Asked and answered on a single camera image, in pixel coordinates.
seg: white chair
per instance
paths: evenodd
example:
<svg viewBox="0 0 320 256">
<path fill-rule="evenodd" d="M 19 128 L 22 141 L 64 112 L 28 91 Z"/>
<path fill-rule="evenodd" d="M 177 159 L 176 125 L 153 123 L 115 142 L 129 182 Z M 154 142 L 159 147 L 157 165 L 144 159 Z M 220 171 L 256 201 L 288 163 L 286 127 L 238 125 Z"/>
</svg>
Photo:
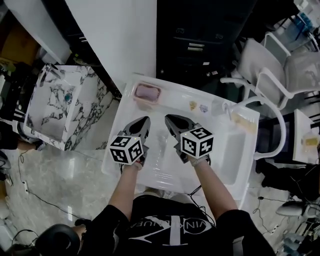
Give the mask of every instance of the white chair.
<svg viewBox="0 0 320 256">
<path fill-rule="evenodd" d="M 314 201 L 313 203 L 289 201 L 281 205 L 275 213 L 287 217 L 303 216 L 306 219 L 319 218 L 320 206 L 318 205 L 318 201 Z"/>
<path fill-rule="evenodd" d="M 250 91 L 262 95 L 282 110 L 295 94 L 320 91 L 320 53 L 291 55 L 270 32 L 264 45 L 253 39 L 245 43 L 237 72 L 243 78 L 221 78 L 221 83 L 241 84 L 243 100 Z"/>
</svg>

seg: white wall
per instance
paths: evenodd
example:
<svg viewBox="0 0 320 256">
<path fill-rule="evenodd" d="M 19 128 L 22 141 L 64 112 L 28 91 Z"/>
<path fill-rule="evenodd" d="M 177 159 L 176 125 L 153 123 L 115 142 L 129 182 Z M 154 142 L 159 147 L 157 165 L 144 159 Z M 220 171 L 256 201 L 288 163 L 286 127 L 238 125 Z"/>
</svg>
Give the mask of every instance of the white wall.
<svg viewBox="0 0 320 256">
<path fill-rule="evenodd" d="M 317 0 L 309 0 L 309 8 L 311 11 L 307 14 L 312 21 L 313 26 L 316 28 L 320 25 L 320 3 Z"/>
<path fill-rule="evenodd" d="M 66 3 L 120 92 L 132 73 L 156 77 L 157 0 Z"/>
<path fill-rule="evenodd" d="M 4 0 L 28 33 L 58 63 L 66 63 L 70 48 L 50 18 L 41 0 Z"/>
</svg>

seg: sink basin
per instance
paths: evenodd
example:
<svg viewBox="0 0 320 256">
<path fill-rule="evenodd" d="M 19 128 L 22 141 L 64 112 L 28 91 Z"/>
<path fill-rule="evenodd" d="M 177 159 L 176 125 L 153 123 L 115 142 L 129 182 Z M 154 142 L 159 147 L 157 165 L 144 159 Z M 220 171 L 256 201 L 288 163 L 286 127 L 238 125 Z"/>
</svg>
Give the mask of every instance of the sink basin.
<svg viewBox="0 0 320 256">
<path fill-rule="evenodd" d="M 136 87 L 141 82 L 161 88 L 156 105 L 134 99 Z M 193 109 L 190 106 L 191 102 L 196 103 Z M 254 130 L 246 130 L 245 127 L 231 121 L 226 114 L 214 115 L 216 113 L 214 107 L 226 103 L 235 104 L 190 87 L 136 75 L 127 83 L 109 141 L 131 121 L 149 116 L 151 127 L 145 142 L 149 151 L 145 165 L 139 171 L 137 183 L 151 188 L 189 194 L 200 185 L 200 182 L 191 164 L 189 162 L 183 164 L 178 157 L 174 149 L 177 141 L 170 135 L 165 125 L 165 116 L 173 114 L 190 118 L 214 134 L 213 151 L 210 153 L 211 167 L 233 198 L 241 200 L 246 191 L 253 163 L 260 114 L 243 106 L 232 112 L 255 125 Z M 120 173 L 119 165 L 113 162 L 108 150 L 105 152 L 102 172 L 107 175 Z"/>
<path fill-rule="evenodd" d="M 61 150 L 96 149 L 103 143 L 105 148 L 106 142 L 94 133 L 104 127 L 102 138 L 108 137 L 118 108 L 106 86 L 91 67 L 58 65 L 61 78 L 46 75 L 45 68 L 34 88 L 24 131 Z"/>
</svg>

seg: black cable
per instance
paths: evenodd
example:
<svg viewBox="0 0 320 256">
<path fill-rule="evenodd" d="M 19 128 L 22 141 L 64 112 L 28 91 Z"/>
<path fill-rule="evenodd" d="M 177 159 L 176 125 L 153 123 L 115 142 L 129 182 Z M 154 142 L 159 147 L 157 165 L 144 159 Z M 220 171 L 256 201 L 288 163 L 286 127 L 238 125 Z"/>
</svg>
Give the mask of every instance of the black cable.
<svg viewBox="0 0 320 256">
<path fill-rule="evenodd" d="M 44 203 L 46 203 L 46 204 L 48 204 L 48 205 L 50 205 L 50 206 L 56 207 L 56 208 L 58 208 L 60 211 L 66 213 L 66 214 L 70 214 L 70 215 L 72 215 L 72 216 L 74 216 L 74 217 L 76 217 L 77 219 L 80 219 L 80 220 L 86 220 L 85 218 L 81 218 L 81 217 L 79 217 L 79 216 L 77 216 L 77 215 L 74 215 L 74 214 L 72 214 L 72 213 L 70 213 L 70 212 L 67 212 L 67 211 L 61 209 L 59 206 L 57 206 L 57 205 L 55 205 L 55 204 L 53 204 L 53 203 L 50 203 L 50 202 L 47 202 L 47 201 L 43 200 L 41 197 L 39 197 L 39 196 L 36 195 L 35 193 L 31 192 L 30 190 L 28 190 L 27 192 L 30 193 L 31 195 L 34 195 L 34 196 L 35 196 L 36 198 L 38 198 L 40 201 L 42 201 L 42 202 L 44 202 Z"/>
<path fill-rule="evenodd" d="M 281 220 L 280 224 L 279 225 L 276 225 L 277 228 L 281 227 L 282 223 L 284 222 L 285 218 L 288 218 L 288 221 L 289 221 L 289 216 L 285 216 L 283 217 L 283 219 Z"/>
<path fill-rule="evenodd" d="M 21 162 L 21 164 L 23 164 L 23 163 L 25 162 L 25 158 L 24 158 L 23 154 L 25 154 L 25 153 L 27 153 L 27 152 L 28 152 L 28 150 L 25 151 L 25 152 L 23 152 L 23 153 L 21 153 L 21 154 L 19 155 L 19 157 L 18 157 L 19 177 L 20 177 L 20 181 L 21 181 L 23 184 L 25 184 L 25 183 L 24 183 L 23 180 L 21 179 L 20 162 Z"/>
<path fill-rule="evenodd" d="M 192 191 L 190 194 L 188 194 L 188 196 L 190 197 L 190 199 L 192 200 L 192 202 L 195 204 L 195 206 L 197 206 L 199 208 L 199 210 L 201 210 L 208 218 L 210 218 L 210 220 L 212 220 L 213 225 L 216 225 L 216 222 L 211 218 L 211 216 L 209 214 L 207 214 L 206 212 L 206 207 L 205 206 L 199 206 L 196 201 L 193 199 L 193 195 L 195 193 L 197 193 L 200 189 L 201 189 L 201 185 L 198 186 L 194 191 Z"/>
<path fill-rule="evenodd" d="M 4 166 L 6 164 L 6 161 L 3 161 L 1 159 L 0 159 L 0 161 L 3 162 L 3 164 L 0 166 L 0 168 L 1 168 L 2 166 Z"/>
<path fill-rule="evenodd" d="M 256 209 L 253 210 L 252 214 L 255 214 L 256 212 L 259 212 L 259 217 L 260 217 L 260 219 L 262 220 L 262 226 L 264 227 L 264 229 L 265 229 L 269 234 L 272 234 L 272 232 L 269 231 L 269 230 L 266 228 L 266 226 L 265 226 L 265 224 L 264 224 L 264 219 L 261 217 L 261 210 L 260 210 L 261 199 L 260 199 L 260 197 L 258 197 L 259 205 L 258 205 L 258 207 L 257 207 Z"/>
<path fill-rule="evenodd" d="M 37 239 L 38 239 L 38 237 L 36 237 L 35 239 L 33 239 L 33 240 L 31 241 L 31 243 L 28 245 L 28 247 L 33 247 L 32 244 L 33 244 L 34 241 L 36 241 Z"/>
<path fill-rule="evenodd" d="M 23 184 L 25 184 L 25 183 L 24 183 L 23 180 L 21 179 L 21 170 L 20 170 L 20 164 L 19 164 L 19 163 L 20 163 L 20 162 L 21 162 L 22 164 L 24 163 L 25 158 L 24 158 L 23 154 L 25 154 L 25 153 L 27 153 L 27 152 L 28 152 L 28 150 L 25 151 L 25 152 L 23 152 L 23 153 L 21 153 L 21 154 L 19 155 L 19 157 L 18 157 L 19 176 L 20 176 L 20 181 L 21 181 Z M 86 218 L 81 218 L 81 217 L 79 217 L 79 216 L 77 216 L 77 215 L 75 215 L 75 214 L 72 214 L 72 213 L 70 213 L 70 212 L 67 212 L 67 211 L 63 210 L 62 208 L 60 208 L 59 206 L 57 206 L 57 205 L 55 205 L 55 204 L 53 204 L 53 203 L 50 203 L 50 202 L 47 202 L 47 201 L 43 200 L 41 197 L 39 197 L 39 196 L 36 195 L 35 193 L 31 192 L 29 189 L 28 189 L 27 192 L 28 192 L 29 194 L 31 194 L 31 195 L 34 195 L 34 196 L 35 196 L 36 198 L 38 198 L 40 201 L 42 201 L 42 202 L 44 202 L 44 203 L 46 203 L 46 204 L 48 204 L 48 205 L 50 205 L 50 206 L 56 207 L 56 208 L 58 208 L 60 211 L 66 213 L 66 214 L 70 214 L 70 215 L 72 215 L 72 216 L 74 216 L 74 217 L 76 217 L 77 219 L 80 219 L 80 220 L 86 220 Z"/>
<path fill-rule="evenodd" d="M 15 234 L 15 236 L 14 236 L 13 239 L 12 239 L 11 245 L 14 244 L 14 240 L 15 240 L 15 239 L 17 238 L 17 236 L 18 236 L 21 232 L 23 232 L 23 231 L 28 231 L 28 232 L 35 233 L 36 236 L 37 236 L 37 238 L 39 237 L 38 234 L 37 234 L 36 232 L 34 232 L 33 230 L 31 230 L 31 229 L 22 229 L 22 230 L 20 230 L 18 233 Z"/>
<path fill-rule="evenodd" d="M 211 166 L 211 158 L 210 158 L 210 155 L 208 155 L 208 163 L 209 163 L 209 165 Z"/>
<path fill-rule="evenodd" d="M 282 200 L 278 200 L 278 199 L 269 199 L 269 198 L 265 198 L 263 196 L 259 196 L 258 197 L 259 200 L 263 200 L 263 199 L 266 199 L 266 200 L 269 200 L 269 201 L 278 201 L 278 202 L 283 202 L 283 203 L 286 203 L 287 201 L 282 201 Z"/>
<path fill-rule="evenodd" d="M 320 164 L 316 164 L 313 168 L 311 168 L 301 179 L 299 179 L 299 180 L 295 180 L 294 178 L 292 178 L 292 176 L 290 176 L 290 178 L 296 183 L 296 185 L 298 186 L 298 188 L 299 188 L 299 190 L 300 190 L 300 192 L 301 192 L 301 195 L 304 197 L 304 199 L 310 204 L 310 205 L 313 205 L 313 203 L 312 202 L 310 202 L 307 198 L 306 198 L 306 196 L 304 195 L 304 193 L 302 192 L 302 189 L 300 188 L 300 185 L 299 185 L 299 182 L 300 181 L 302 181 L 313 169 L 315 169 L 316 167 L 318 167 Z M 320 204 L 320 201 L 318 202 L 318 204 L 317 204 L 317 208 L 315 209 L 315 215 L 316 216 L 318 216 L 317 215 L 317 212 L 318 212 L 318 210 L 319 210 L 319 204 Z"/>
</svg>

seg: tile floor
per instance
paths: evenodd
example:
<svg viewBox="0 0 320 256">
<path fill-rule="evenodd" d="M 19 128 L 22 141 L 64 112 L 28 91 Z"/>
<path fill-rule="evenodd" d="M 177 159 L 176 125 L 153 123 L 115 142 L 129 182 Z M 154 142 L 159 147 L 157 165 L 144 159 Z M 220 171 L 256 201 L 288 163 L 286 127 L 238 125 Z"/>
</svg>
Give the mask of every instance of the tile floor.
<svg viewBox="0 0 320 256">
<path fill-rule="evenodd" d="M 10 175 L 13 180 L 13 186 L 7 186 L 7 204 L 11 212 L 9 218 L 14 227 L 12 233 L 31 229 L 41 234 L 57 223 L 72 226 L 75 217 L 41 202 L 32 194 L 25 193 L 18 168 L 18 157 L 21 152 L 18 150 L 4 150 L 4 152 L 11 162 Z M 116 177 L 106 176 L 101 172 L 103 157 L 104 150 L 61 151 L 48 145 L 41 152 L 32 150 L 23 155 L 24 162 L 20 163 L 21 179 L 27 182 L 32 193 L 43 200 L 67 212 L 71 210 L 79 217 L 93 219 L 107 205 L 118 181 Z M 286 201 L 288 193 L 262 188 L 262 179 L 262 174 L 252 171 L 243 209 L 251 214 L 259 231 L 276 251 L 280 246 L 283 231 L 297 226 L 300 221 L 296 217 L 284 219 L 277 215 L 275 210 L 282 204 L 281 202 L 263 200 L 260 210 L 266 228 L 272 230 L 281 224 L 275 234 L 266 232 L 258 212 L 252 214 L 258 206 L 258 196 Z M 199 205 L 207 205 L 204 198 L 196 196 L 195 200 Z M 19 241 L 24 244 L 29 244 L 34 238 L 35 235 L 28 232 L 18 236 Z"/>
</svg>

